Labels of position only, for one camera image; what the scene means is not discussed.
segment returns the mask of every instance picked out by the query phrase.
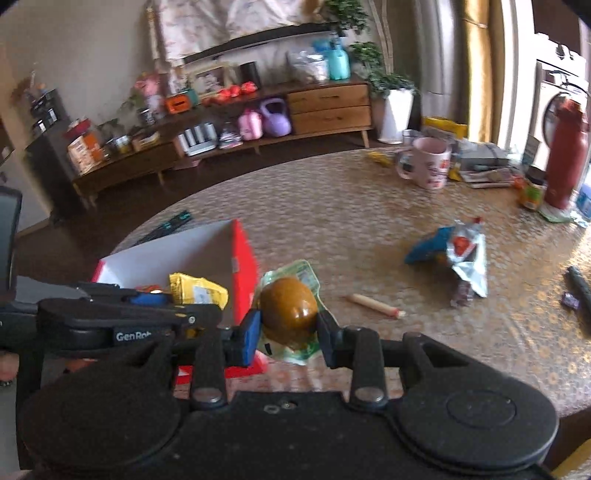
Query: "purple watering can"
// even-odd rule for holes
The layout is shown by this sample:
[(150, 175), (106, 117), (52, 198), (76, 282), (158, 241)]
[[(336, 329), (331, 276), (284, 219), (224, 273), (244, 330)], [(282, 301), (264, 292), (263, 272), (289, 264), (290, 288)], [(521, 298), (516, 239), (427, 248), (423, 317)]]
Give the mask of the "purple watering can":
[[(267, 105), (278, 103), (281, 105), (280, 113), (271, 113)], [(287, 105), (281, 98), (269, 98), (261, 102), (261, 114), (263, 116), (263, 129), (271, 137), (283, 137), (291, 133), (291, 123), (287, 118)]]

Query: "orange box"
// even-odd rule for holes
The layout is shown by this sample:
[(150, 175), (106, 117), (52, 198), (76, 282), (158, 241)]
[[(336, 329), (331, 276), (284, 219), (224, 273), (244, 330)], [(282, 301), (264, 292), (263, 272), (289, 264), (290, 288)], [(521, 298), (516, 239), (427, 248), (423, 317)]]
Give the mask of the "orange box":
[(191, 109), (191, 99), (186, 93), (179, 93), (166, 99), (166, 107), (171, 114), (187, 112)]
[(96, 138), (96, 135), (92, 132), (88, 132), (82, 136), (82, 140), (86, 145), (86, 148), (90, 151), (90, 155), (95, 162), (101, 162), (105, 159), (105, 155), (103, 153), (103, 149), (100, 147), (99, 141)]

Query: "picture frame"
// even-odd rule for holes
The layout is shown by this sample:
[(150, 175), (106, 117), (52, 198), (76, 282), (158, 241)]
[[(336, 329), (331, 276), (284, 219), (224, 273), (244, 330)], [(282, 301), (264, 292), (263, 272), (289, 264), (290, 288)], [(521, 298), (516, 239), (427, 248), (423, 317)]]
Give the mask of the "picture frame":
[(220, 90), (232, 84), (227, 63), (210, 64), (200, 69), (185, 67), (185, 72), (191, 88), (195, 90), (200, 100), (217, 95)]

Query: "yellow snack bag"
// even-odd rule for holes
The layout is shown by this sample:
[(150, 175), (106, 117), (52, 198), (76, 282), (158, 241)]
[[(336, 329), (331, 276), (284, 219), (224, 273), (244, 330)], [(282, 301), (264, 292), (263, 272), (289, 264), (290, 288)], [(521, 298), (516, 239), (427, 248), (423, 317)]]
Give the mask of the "yellow snack bag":
[(220, 285), (184, 273), (170, 276), (170, 292), (175, 304), (215, 303), (222, 310), (228, 303), (228, 291)]
[(446, 118), (439, 118), (435, 116), (426, 116), (423, 118), (423, 125), (428, 127), (435, 127), (439, 130), (451, 132), (457, 139), (466, 138), (468, 134), (468, 126), (464, 124), (457, 124)]

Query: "black remote control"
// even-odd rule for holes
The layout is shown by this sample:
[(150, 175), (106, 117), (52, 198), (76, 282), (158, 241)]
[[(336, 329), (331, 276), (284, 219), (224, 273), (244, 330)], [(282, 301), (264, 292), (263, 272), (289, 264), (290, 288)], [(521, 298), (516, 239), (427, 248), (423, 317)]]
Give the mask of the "black remote control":
[(581, 295), (581, 301), (587, 306), (587, 309), (591, 312), (591, 290), (589, 284), (584, 279), (580, 270), (577, 267), (569, 267), (567, 270), (569, 278), (572, 280), (574, 286)]
[(134, 247), (136, 245), (141, 245), (150, 240), (156, 240), (157, 238), (162, 238), (164, 236), (170, 235), (171, 233), (176, 232), (179, 228), (181, 228), (185, 223), (190, 222), (193, 219), (191, 214), (184, 210), (178, 215), (172, 217), (168, 222), (164, 222), (158, 228), (152, 230), (148, 235), (138, 240), (134, 243)]

